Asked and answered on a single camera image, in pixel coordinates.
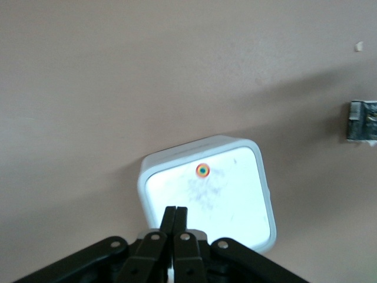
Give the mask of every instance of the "beige tabletop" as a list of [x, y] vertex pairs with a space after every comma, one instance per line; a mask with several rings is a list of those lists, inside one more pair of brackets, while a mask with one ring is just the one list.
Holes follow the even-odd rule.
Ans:
[[[377, 2], [0, 2], [0, 282], [147, 228], [144, 156], [254, 140], [277, 226], [266, 256], [311, 282], [377, 282]], [[355, 44], [363, 41], [363, 51]]]

